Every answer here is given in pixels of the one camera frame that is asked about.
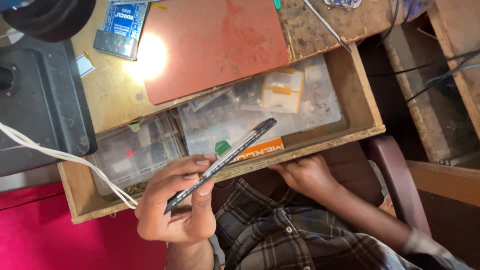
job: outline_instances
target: open drawer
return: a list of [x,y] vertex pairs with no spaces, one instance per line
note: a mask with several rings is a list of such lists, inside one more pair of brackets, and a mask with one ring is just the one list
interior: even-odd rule
[[[213,180],[223,181],[385,132],[357,47],[350,47],[351,54],[343,48],[324,54],[342,111],[340,121],[283,136],[285,149],[228,165]],[[98,193],[88,167],[69,161],[58,167],[74,224],[127,209],[115,195]],[[141,196],[136,194],[134,198],[141,200]]]

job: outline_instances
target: green plastic piece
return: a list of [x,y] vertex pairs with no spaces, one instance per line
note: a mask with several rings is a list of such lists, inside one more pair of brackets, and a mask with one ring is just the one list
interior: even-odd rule
[[130,128],[131,131],[137,132],[140,130],[140,126],[142,125],[143,122],[144,120],[141,119],[139,122],[129,124],[128,127]]
[[230,144],[227,141],[220,141],[215,144],[215,153],[221,156],[227,150],[230,149]]
[[280,0],[273,0],[273,3],[275,3],[275,8],[279,10],[282,7],[282,3],[280,3]]

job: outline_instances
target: plaid shirt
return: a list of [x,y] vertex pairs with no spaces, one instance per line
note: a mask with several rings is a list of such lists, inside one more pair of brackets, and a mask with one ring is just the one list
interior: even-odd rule
[[225,269],[468,269],[443,257],[402,257],[316,202],[289,189],[275,202],[241,179],[216,214],[216,236]]

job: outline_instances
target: pink floor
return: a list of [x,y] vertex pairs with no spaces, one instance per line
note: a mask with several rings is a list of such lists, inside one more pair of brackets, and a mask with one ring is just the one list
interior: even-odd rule
[[0,193],[0,269],[155,269],[165,242],[136,231],[133,210],[73,225],[61,183]]

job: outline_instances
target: brown chair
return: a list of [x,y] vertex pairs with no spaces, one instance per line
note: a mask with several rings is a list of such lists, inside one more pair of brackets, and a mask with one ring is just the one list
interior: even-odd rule
[[[431,236],[407,162],[393,137],[379,135],[320,153],[337,181],[363,200],[379,206],[384,200],[382,187],[368,160],[374,161],[385,179],[397,218]],[[247,173],[216,184],[212,192],[214,212],[225,203],[240,178],[276,201],[279,201],[288,189],[282,177],[270,169]]]
[[367,158],[375,162],[382,172],[396,217],[431,237],[420,196],[395,139],[389,135],[378,135],[362,140],[361,146]]

